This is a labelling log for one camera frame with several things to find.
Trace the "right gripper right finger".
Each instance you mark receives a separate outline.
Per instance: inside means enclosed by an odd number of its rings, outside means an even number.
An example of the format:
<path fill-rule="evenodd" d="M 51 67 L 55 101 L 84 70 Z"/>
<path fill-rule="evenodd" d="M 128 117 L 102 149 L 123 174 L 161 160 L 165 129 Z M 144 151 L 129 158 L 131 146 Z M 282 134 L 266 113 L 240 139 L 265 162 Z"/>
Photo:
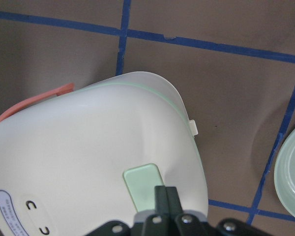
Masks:
<path fill-rule="evenodd" d="M 200 211 L 183 210 L 177 189 L 166 187 L 169 207 L 169 235 L 170 236 L 206 236 L 205 223 L 207 217 Z"/>

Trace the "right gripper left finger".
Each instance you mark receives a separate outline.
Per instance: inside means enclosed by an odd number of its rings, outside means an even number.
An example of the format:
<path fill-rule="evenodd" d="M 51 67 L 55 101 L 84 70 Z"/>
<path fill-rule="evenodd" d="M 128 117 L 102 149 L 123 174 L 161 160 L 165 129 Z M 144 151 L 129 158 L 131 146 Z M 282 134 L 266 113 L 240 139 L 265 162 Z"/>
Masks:
<path fill-rule="evenodd" d="M 154 188 L 155 209 L 143 210 L 134 216 L 132 236 L 168 236 L 169 204 L 165 186 Z"/>

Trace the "green plate near right arm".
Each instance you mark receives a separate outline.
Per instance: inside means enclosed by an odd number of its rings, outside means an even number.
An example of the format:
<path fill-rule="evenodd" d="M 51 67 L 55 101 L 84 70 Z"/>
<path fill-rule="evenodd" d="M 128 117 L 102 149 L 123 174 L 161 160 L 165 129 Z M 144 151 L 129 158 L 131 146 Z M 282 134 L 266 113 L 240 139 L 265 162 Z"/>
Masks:
<path fill-rule="evenodd" d="M 277 155 L 274 185 L 281 204 L 295 218 L 295 129 L 286 138 Z"/>

